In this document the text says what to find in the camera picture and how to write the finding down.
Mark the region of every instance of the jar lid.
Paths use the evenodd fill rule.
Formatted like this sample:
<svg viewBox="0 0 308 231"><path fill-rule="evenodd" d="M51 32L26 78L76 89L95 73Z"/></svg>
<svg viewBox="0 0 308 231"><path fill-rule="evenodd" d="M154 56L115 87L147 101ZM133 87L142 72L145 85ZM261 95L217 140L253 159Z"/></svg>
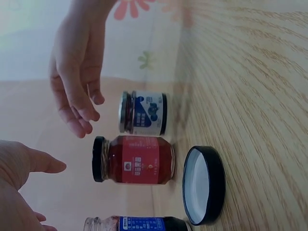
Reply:
<svg viewBox="0 0 308 231"><path fill-rule="evenodd" d="M127 91L123 92L119 105L119 130L121 133L125 132L127 94Z"/></svg>
<svg viewBox="0 0 308 231"><path fill-rule="evenodd" d="M184 208L191 224L213 223L221 213L225 193L225 171L218 152L209 146L192 147L182 180Z"/></svg>
<svg viewBox="0 0 308 231"><path fill-rule="evenodd" d="M97 136L92 149L92 173L96 182L103 182L102 175L102 148L105 142L103 136Z"/></svg>

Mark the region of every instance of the bottle neck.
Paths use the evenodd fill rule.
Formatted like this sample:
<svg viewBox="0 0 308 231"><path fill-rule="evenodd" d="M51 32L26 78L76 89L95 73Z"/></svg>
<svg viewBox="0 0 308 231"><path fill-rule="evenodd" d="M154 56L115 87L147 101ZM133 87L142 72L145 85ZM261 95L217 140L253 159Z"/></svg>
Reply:
<svg viewBox="0 0 308 231"><path fill-rule="evenodd" d="M103 180L109 179L109 176L108 176L109 145L110 145L109 140L105 140L105 142L103 143L103 146L102 146L101 157L102 157L102 179Z"/></svg>
<svg viewBox="0 0 308 231"><path fill-rule="evenodd" d="M83 231L103 231L102 220L100 218L87 218Z"/></svg>

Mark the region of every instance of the red sauce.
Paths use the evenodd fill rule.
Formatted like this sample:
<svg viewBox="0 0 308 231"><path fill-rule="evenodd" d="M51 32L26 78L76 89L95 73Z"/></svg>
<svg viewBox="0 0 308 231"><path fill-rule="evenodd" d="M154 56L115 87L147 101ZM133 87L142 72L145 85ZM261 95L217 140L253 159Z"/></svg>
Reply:
<svg viewBox="0 0 308 231"><path fill-rule="evenodd" d="M107 174L108 178L118 183L123 182L123 140L127 136L118 136L109 144ZM166 184L173 175L174 171L174 153L169 142L161 137L151 137L157 139L159 146L159 169L157 184Z"/></svg>

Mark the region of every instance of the blue label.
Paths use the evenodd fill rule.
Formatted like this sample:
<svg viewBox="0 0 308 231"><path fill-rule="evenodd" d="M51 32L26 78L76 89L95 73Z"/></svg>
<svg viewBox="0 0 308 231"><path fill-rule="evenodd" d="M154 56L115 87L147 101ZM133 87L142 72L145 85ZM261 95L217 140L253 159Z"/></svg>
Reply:
<svg viewBox="0 0 308 231"><path fill-rule="evenodd" d="M166 231L162 218L120 217L119 231Z"/></svg>
<svg viewBox="0 0 308 231"><path fill-rule="evenodd" d="M147 115L141 102L144 101L142 96L139 96L135 100L135 119L134 127L150 127L152 125L151 119Z"/></svg>

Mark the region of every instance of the small glass jar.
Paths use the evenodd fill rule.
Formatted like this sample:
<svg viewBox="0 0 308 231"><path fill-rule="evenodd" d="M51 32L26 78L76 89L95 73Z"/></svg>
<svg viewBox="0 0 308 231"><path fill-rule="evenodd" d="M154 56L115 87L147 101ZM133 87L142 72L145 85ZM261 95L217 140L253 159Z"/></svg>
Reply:
<svg viewBox="0 0 308 231"><path fill-rule="evenodd" d="M96 182L166 184L174 174L174 149L161 137L118 136L109 142L97 136L92 153Z"/></svg>
<svg viewBox="0 0 308 231"><path fill-rule="evenodd" d="M191 231L191 228L184 220L174 217L112 216L105 220L87 218L83 231Z"/></svg>
<svg viewBox="0 0 308 231"><path fill-rule="evenodd" d="M119 106L119 130L134 135L161 136L167 126L167 96L134 90L123 92Z"/></svg>

